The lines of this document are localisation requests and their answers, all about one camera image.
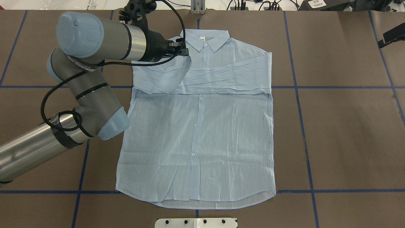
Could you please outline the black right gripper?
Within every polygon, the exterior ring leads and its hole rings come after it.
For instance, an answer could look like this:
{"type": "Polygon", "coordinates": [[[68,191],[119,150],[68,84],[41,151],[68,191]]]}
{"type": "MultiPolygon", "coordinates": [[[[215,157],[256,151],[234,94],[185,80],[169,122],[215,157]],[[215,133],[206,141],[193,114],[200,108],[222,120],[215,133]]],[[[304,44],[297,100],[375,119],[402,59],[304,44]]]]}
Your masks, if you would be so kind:
{"type": "Polygon", "coordinates": [[[405,23],[401,23],[398,26],[383,33],[383,38],[378,41],[378,47],[383,48],[391,43],[405,40],[405,23]]]}

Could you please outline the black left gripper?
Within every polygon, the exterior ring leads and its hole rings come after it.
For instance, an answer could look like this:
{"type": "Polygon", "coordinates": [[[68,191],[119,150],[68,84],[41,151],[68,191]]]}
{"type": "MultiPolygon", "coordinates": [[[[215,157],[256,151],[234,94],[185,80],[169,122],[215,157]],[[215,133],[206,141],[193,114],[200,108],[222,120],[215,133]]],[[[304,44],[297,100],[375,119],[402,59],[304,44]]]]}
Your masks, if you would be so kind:
{"type": "Polygon", "coordinates": [[[174,48],[186,48],[185,39],[166,40],[159,32],[146,32],[145,62],[158,62],[164,57],[189,56],[189,51],[175,51],[174,48]]]}

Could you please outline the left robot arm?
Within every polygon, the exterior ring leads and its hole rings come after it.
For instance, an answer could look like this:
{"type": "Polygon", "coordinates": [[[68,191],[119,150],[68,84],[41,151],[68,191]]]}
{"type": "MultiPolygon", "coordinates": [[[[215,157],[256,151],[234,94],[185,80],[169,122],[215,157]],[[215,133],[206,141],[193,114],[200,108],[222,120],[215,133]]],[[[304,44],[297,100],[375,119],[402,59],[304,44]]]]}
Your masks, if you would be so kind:
{"type": "Polygon", "coordinates": [[[146,16],[121,12],[120,22],[93,14],[64,12],[57,25],[58,46],[47,61],[59,82],[40,107],[43,123],[1,146],[1,186],[94,136],[108,140],[126,130],[130,121],[101,72],[107,65],[156,66],[175,56],[187,56],[185,38],[166,40],[149,30],[146,16]],[[63,85],[78,107],[47,118],[45,104],[63,85]]]}

